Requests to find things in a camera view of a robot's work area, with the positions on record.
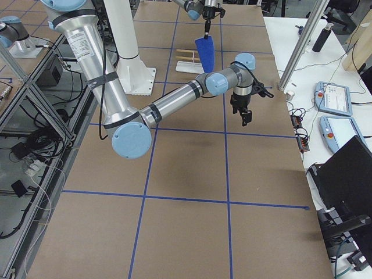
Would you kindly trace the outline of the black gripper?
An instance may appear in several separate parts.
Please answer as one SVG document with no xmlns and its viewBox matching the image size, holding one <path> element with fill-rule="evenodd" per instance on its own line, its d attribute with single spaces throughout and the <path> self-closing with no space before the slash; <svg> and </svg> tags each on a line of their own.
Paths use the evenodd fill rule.
<svg viewBox="0 0 372 279">
<path fill-rule="evenodd" d="M 240 113 L 242 119 L 242 126 L 247 126 L 252 121 L 252 111 L 248 109 L 251 101 L 250 95 L 238 95 L 233 93 L 230 98 L 230 105 L 232 106 L 232 113 Z"/>
<path fill-rule="evenodd" d="M 205 21 L 204 39 L 208 39 L 209 37 L 210 19 L 214 19 L 216 16 L 220 18 L 224 17 L 225 10 L 222 7 L 222 3 L 223 1 L 221 0 L 204 0 L 202 17 L 203 19 L 207 19 Z"/>
</svg>

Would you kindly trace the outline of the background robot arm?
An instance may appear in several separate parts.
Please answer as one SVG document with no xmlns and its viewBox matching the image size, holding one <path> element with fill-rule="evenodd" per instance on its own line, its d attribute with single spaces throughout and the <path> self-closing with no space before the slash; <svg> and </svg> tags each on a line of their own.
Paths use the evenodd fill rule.
<svg viewBox="0 0 372 279">
<path fill-rule="evenodd" d="M 29 38 L 29 33 L 17 16 L 1 18 L 1 43 L 5 48 L 11 47 L 16 41 Z"/>
</svg>

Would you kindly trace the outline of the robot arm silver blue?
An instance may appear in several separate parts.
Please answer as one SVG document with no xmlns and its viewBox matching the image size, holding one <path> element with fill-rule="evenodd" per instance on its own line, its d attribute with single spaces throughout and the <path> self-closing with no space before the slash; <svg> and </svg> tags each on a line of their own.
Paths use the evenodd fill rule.
<svg viewBox="0 0 372 279">
<path fill-rule="evenodd" d="M 206 40 L 209 37 L 211 22 L 217 16 L 223 18 L 226 10 L 223 8 L 223 1 L 204 0 L 204 1 L 190 1 L 190 0 L 173 0 L 180 8 L 188 14 L 192 20 L 197 20 L 201 16 L 205 21 L 204 36 Z"/>
<path fill-rule="evenodd" d="M 249 53 L 237 55 L 224 70 L 205 70 L 142 109 L 133 106 L 132 96 L 152 93 L 156 69 L 147 67 L 140 57 L 130 3 L 103 4 L 117 48 L 117 63 L 108 55 L 93 1 L 44 1 L 49 26 L 66 37 L 101 106 L 103 127 L 118 155 L 136 159 L 146 154 L 152 143 L 151 127 L 208 93 L 218 96 L 232 90 L 235 112 L 244 124 L 250 122 L 248 104 L 258 82 L 253 75 L 255 57 Z"/>
</svg>

